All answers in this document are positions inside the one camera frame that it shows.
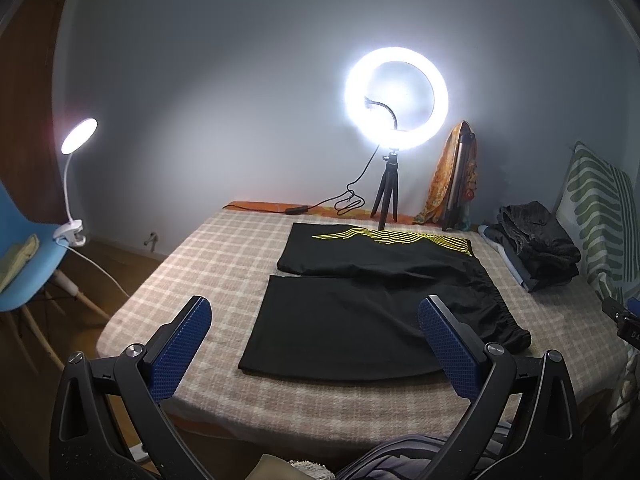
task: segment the plaid bedspread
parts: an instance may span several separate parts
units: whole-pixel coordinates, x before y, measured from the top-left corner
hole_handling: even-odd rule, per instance
[[[146,342],[194,294],[208,298],[213,322],[165,410],[222,426],[238,438],[287,446],[317,456],[341,447],[368,447],[407,433],[446,434],[468,401],[443,373],[378,384],[308,384],[249,376],[238,361],[249,339],[270,274],[276,271],[293,222],[376,222],[291,217],[224,210],[187,238],[113,316],[97,343],[101,356]],[[389,229],[437,232],[423,226]],[[500,256],[475,233],[467,237],[519,325],[531,332],[530,352],[555,348],[565,357],[578,402],[614,386],[626,364],[615,325],[600,311],[583,277],[527,294]],[[515,399],[508,404],[512,416]]]

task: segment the tripod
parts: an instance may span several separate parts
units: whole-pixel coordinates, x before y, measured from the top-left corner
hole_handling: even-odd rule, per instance
[[[387,156],[383,156],[382,160],[386,160],[385,173],[382,174],[380,187],[376,195],[376,201],[371,210],[371,218],[376,215],[380,199],[382,199],[382,209],[380,210],[380,222],[378,229],[382,231],[385,228],[386,215],[389,211],[389,202],[394,200],[392,214],[394,222],[398,221],[398,154],[395,150],[391,150]]]

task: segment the black pants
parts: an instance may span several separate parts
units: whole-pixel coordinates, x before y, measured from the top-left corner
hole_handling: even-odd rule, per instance
[[[378,233],[293,224],[278,268],[302,276],[270,277],[239,368],[325,381],[440,370],[417,321],[430,294],[485,342],[529,346],[468,240]]]

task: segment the dark jacket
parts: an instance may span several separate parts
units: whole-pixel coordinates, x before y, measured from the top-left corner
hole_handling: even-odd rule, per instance
[[[565,281],[578,274],[580,251],[540,202],[501,207],[497,221],[532,277],[558,275]]]

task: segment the wooden door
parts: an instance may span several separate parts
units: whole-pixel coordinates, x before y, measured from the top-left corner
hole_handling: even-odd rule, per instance
[[[64,223],[51,75],[65,0],[24,0],[0,35],[0,181],[30,220]]]

